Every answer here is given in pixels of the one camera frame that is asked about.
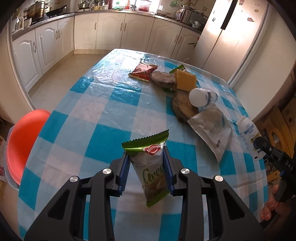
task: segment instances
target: table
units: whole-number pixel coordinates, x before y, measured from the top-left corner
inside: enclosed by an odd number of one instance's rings
[[[18,198],[18,222],[24,237],[35,218],[73,175],[93,176],[123,154],[121,143],[169,129],[166,145],[172,157],[200,176],[222,175],[255,217],[267,200],[263,160],[253,161],[235,124],[247,113],[233,90],[222,79],[184,64],[195,74],[198,86],[218,94],[216,105],[232,127],[220,163],[188,124],[180,123],[171,106],[172,93],[154,83],[132,79],[128,73],[139,62],[158,65],[169,72],[181,62],[132,50],[115,49],[93,66],[67,92],[41,130],[27,161]],[[126,190],[111,197],[116,241],[177,240],[181,197],[166,196],[151,208],[131,166]],[[84,238],[88,237],[88,211]],[[207,207],[204,204],[207,220]],[[208,226],[205,222],[205,239]]]

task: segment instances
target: refrigerator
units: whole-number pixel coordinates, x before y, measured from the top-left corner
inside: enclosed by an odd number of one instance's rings
[[[228,82],[261,30],[267,6],[266,0],[216,0],[190,64]]]

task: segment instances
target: kitchen cabinet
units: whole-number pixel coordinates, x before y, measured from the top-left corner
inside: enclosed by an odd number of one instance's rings
[[[58,20],[59,55],[64,58],[74,50],[74,17]]]
[[[32,30],[12,42],[14,60],[26,91],[41,78],[35,31]]]
[[[182,27],[161,19],[155,19],[147,52],[170,58]]]
[[[120,48],[123,24],[126,15],[122,13],[100,13],[96,34],[96,49]]]
[[[58,21],[35,29],[37,53],[42,73],[45,74],[59,60]]]
[[[154,18],[126,14],[120,48],[146,52]]]
[[[98,13],[90,13],[75,16],[75,49],[96,49],[98,15]]]
[[[172,54],[172,59],[188,63],[188,58],[191,57],[194,50],[193,44],[190,43],[197,43],[198,37],[200,37],[200,34],[195,33],[189,29],[182,28],[174,52]]]

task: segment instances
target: frying pan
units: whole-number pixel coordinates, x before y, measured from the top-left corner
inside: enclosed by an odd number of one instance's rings
[[[62,6],[61,8],[49,11],[49,12],[46,13],[46,16],[51,17],[51,16],[54,16],[54,15],[59,15],[63,11],[63,8],[65,8],[66,6],[67,5]]]

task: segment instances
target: window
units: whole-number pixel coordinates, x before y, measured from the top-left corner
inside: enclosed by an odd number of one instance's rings
[[[142,0],[130,0],[130,5],[131,4],[135,4],[135,2],[136,2],[136,6],[137,6],[137,8],[139,7],[139,5],[140,5],[140,2],[141,2]],[[150,8],[149,8],[149,12],[156,12],[156,10],[158,9],[158,7],[159,7],[159,4],[160,4],[160,0],[150,0],[152,3],[151,3],[151,5],[150,5]],[[112,8],[114,8],[115,6],[118,6],[118,7],[122,7],[122,8],[124,8],[125,7],[125,5],[126,5],[126,3],[127,3],[127,0],[113,0],[113,2],[112,2]]]

